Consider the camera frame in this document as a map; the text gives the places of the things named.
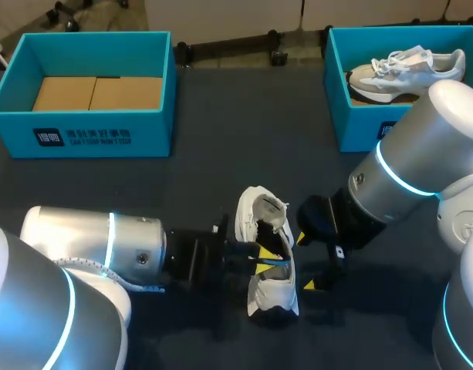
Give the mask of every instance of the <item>shoe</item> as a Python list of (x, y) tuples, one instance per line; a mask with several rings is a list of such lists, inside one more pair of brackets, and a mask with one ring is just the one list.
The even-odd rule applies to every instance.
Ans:
[(296, 269), (286, 204), (264, 187), (249, 187), (241, 195), (235, 218), (236, 240), (260, 244), (260, 258), (289, 261), (274, 266), (257, 264), (248, 285), (248, 316), (257, 310), (299, 315)]
[(387, 59), (372, 59), (347, 74), (353, 95), (360, 94), (370, 103), (390, 103), (403, 94), (421, 96), (442, 79), (461, 81), (466, 68), (462, 50), (452, 54), (433, 54), (421, 46), (392, 52)]

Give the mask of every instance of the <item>table surface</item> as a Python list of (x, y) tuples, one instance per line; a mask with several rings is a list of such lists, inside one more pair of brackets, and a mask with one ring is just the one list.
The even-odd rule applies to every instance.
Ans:
[[(290, 203), (296, 238), (300, 202), (345, 185), (364, 157), (338, 152), (322, 74), (180, 70), (167, 159), (12, 160), (0, 140), (0, 226), (19, 235), (26, 211), (46, 205), (210, 230), (223, 213), (233, 222), (242, 191), (262, 185)], [(436, 369), (431, 329), (456, 261), (436, 209), (427, 200), (353, 254), (333, 293), (299, 291), (290, 325), (257, 325), (244, 305), (198, 294), (133, 294), (126, 368)], [(303, 285), (326, 262), (325, 246), (296, 247), (295, 259)]]

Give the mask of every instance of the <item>blue box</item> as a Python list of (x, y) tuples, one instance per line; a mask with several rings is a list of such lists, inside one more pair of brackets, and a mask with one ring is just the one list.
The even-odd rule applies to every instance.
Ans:
[(473, 88), (473, 26), (399, 26), (330, 29), (324, 84), (341, 152), (368, 152), (412, 104), (354, 106), (344, 72), (372, 58), (416, 45), (434, 53), (462, 49), (466, 55), (464, 83)]
[[(48, 76), (162, 77), (159, 109), (33, 112)], [(176, 80), (169, 32), (25, 34), (0, 82), (0, 136), (13, 158), (169, 156)], [(108, 140), (87, 137), (99, 130)]]

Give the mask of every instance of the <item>black bracket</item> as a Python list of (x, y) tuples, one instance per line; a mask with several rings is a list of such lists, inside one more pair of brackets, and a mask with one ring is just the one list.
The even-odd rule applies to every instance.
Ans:
[(194, 48), (187, 45), (186, 42), (179, 42), (174, 50), (174, 57), (176, 64), (180, 64), (183, 68), (191, 67), (194, 61)]
[(281, 45), (282, 34), (276, 30), (271, 30), (267, 34), (269, 41), (269, 59), (271, 66), (285, 66), (288, 62), (288, 53), (279, 51)]

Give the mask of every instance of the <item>cardboard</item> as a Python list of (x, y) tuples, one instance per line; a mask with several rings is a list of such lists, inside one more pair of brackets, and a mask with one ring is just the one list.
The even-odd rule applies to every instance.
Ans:
[(159, 109), (162, 78), (97, 78), (90, 110)]
[(96, 77), (44, 77), (33, 112), (88, 110)]
[[(372, 103), (366, 103), (366, 102), (362, 102), (361, 100), (357, 100), (357, 99), (354, 99), (351, 94), (350, 94), (350, 99), (351, 99), (351, 103), (354, 105), (354, 106), (379, 106), (379, 105), (385, 105), (385, 104), (372, 104)], [(416, 102), (418, 100), (418, 96), (416, 95), (413, 95), (413, 94), (403, 94), (401, 96), (398, 96), (397, 98), (395, 98), (394, 100), (392, 100), (392, 102), (390, 102), (390, 104), (387, 104), (387, 105), (391, 105), (391, 106), (395, 106), (395, 105), (402, 105), (402, 104), (413, 104), (414, 102)]]

